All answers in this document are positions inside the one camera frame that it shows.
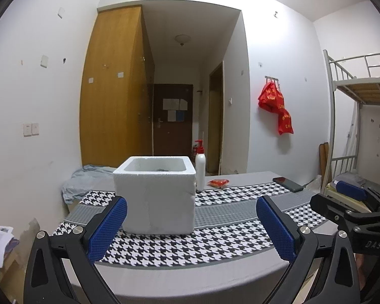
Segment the gray table surface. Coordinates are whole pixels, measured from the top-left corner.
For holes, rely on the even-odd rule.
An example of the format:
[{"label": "gray table surface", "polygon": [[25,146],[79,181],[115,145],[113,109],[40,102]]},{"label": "gray table surface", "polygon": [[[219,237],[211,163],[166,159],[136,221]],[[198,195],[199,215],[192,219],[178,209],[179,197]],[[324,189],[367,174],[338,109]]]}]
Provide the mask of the gray table surface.
[{"label": "gray table surface", "polygon": [[[247,186],[271,182],[279,175],[258,172],[206,177],[229,179],[229,186]],[[287,193],[281,196],[296,196]],[[333,234],[337,225],[328,221],[316,233]],[[70,282],[81,295],[79,281],[69,260],[64,260]],[[284,272],[288,263],[275,249],[237,260],[194,268],[144,270],[96,264],[110,289],[122,303],[261,303]]]}]

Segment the bunk bed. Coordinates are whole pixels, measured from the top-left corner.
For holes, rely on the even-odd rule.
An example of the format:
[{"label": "bunk bed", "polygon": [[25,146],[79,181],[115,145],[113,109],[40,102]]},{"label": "bunk bed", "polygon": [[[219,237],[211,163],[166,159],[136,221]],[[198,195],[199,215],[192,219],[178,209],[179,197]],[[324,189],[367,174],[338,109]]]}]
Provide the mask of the bunk bed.
[{"label": "bunk bed", "polygon": [[[321,193],[334,197],[352,208],[366,212],[367,207],[361,202],[350,199],[344,195],[339,194],[335,190],[335,186],[329,179],[334,180],[339,177],[350,177],[353,184],[357,180],[358,186],[371,186],[380,190],[380,186],[371,181],[361,178],[359,175],[352,174],[353,170],[356,170],[359,144],[360,144],[360,110],[362,105],[378,105],[380,106],[380,77],[372,77],[371,69],[380,68],[380,64],[369,65],[368,58],[370,56],[380,56],[380,53],[365,54],[361,56],[355,56],[350,58],[343,58],[340,60],[334,60],[328,55],[326,50],[324,52],[325,64],[327,68],[328,84],[329,84],[329,96],[331,99],[331,127],[329,135],[329,151],[327,156],[327,165],[325,169],[325,176],[322,180]],[[340,62],[347,60],[364,59],[367,67],[369,77],[357,78],[348,72]],[[342,91],[344,94],[352,98],[356,102],[357,109],[357,133],[356,133],[356,147],[355,154],[349,156],[334,157],[333,146],[335,140],[335,91]]]}]

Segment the white bottle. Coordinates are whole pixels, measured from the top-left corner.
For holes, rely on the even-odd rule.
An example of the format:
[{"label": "white bottle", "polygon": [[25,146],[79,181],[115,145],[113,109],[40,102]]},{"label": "white bottle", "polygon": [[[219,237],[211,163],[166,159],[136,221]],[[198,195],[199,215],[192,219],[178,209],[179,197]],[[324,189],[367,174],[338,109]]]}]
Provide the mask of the white bottle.
[{"label": "white bottle", "polygon": [[203,140],[200,139],[196,142],[199,143],[196,155],[196,190],[201,192],[204,191],[205,185],[205,155]]}]

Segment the white foam box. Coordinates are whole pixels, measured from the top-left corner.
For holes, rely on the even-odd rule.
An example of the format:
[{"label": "white foam box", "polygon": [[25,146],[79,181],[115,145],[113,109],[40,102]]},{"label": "white foam box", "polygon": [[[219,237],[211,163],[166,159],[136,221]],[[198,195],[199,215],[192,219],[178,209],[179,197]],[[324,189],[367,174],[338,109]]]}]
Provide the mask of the white foam box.
[{"label": "white foam box", "polygon": [[114,172],[128,205],[123,229],[136,234],[194,231],[196,171],[187,156],[133,156]]}]

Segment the red pump nozzle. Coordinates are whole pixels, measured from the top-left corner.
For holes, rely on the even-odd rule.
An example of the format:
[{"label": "red pump nozzle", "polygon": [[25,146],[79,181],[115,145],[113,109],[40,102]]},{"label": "red pump nozzle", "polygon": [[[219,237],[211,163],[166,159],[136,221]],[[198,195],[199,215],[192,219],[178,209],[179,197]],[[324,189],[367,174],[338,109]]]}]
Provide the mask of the red pump nozzle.
[{"label": "red pump nozzle", "polygon": [[199,146],[197,147],[197,154],[204,154],[203,140],[199,139],[195,142],[199,143]]}]

